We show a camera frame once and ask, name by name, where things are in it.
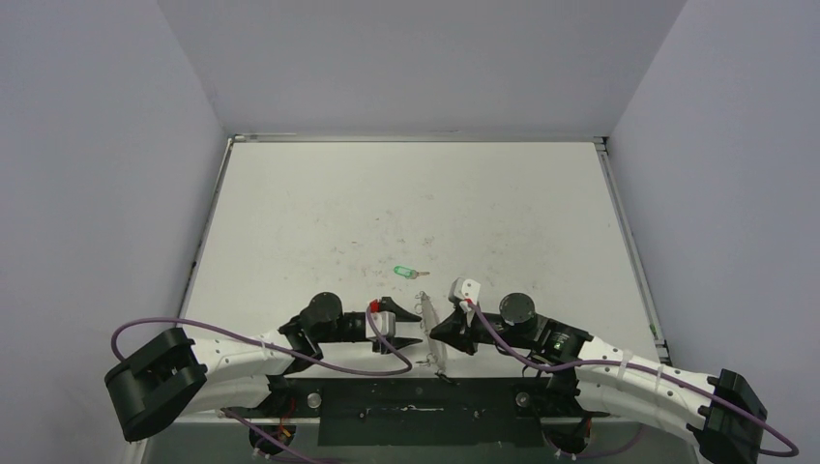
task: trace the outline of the green object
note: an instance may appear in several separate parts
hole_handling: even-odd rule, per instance
[[[402,276],[404,278],[410,278],[413,276],[413,271],[410,268],[405,268],[404,266],[396,266],[393,268],[393,272],[396,273],[397,276]]]

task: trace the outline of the white tabletop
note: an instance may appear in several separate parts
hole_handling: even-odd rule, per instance
[[[397,265],[430,275],[408,280]],[[484,311],[523,292],[539,314],[658,360],[592,143],[238,143],[184,314],[260,334],[323,291],[346,311],[382,296],[412,311],[424,290],[444,319],[459,276],[482,283]],[[418,324],[399,324],[399,334],[423,337]],[[401,367],[367,343],[323,351],[354,368]],[[429,350],[402,352],[415,362]],[[492,346],[448,357],[453,377],[521,375]],[[405,375],[432,374],[420,366]],[[321,367],[301,375],[344,376]]]

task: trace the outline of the white wall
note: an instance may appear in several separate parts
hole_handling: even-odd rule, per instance
[[[178,310],[222,130],[150,0],[0,2],[0,63],[2,461],[116,462],[108,337]]]
[[[745,375],[789,462],[820,459],[818,24],[813,0],[690,0],[609,141],[673,361]]]
[[[235,132],[603,135],[684,0],[160,0]]]

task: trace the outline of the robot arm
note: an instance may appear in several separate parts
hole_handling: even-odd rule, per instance
[[[396,322],[421,317],[384,297],[369,305],[379,333],[396,349],[422,342],[395,336]],[[289,353],[265,346],[284,335]],[[371,342],[387,354],[363,312],[343,313],[332,293],[316,295],[299,315],[275,332],[252,341],[189,338],[182,328],[168,329],[122,360],[105,375],[105,385],[128,441],[159,433],[184,414],[222,407],[255,408],[271,394],[267,376],[300,372],[321,360],[320,343]]]
[[[460,278],[449,299],[455,311],[435,327],[430,337],[473,355],[479,344],[499,346],[478,320],[481,285]],[[536,313],[528,296],[510,294],[498,314],[483,313],[492,329],[512,348],[529,350],[530,361],[550,366],[580,364],[555,369],[547,388],[590,413],[607,413],[659,428],[700,447],[701,454],[717,463],[753,463],[757,460],[763,428],[729,411],[713,399],[662,378],[665,374],[713,394],[764,421],[766,409],[739,374],[723,369],[719,377],[687,372],[635,356],[597,336]],[[583,362],[609,361],[607,365]],[[643,366],[647,373],[627,364]]]

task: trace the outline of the screw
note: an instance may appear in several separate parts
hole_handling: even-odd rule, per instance
[[[310,409],[316,409],[322,405],[322,395],[319,393],[311,393],[307,396],[307,406]]]
[[[528,408],[530,406],[530,394],[524,391],[517,394],[515,396],[515,404],[522,408]]]

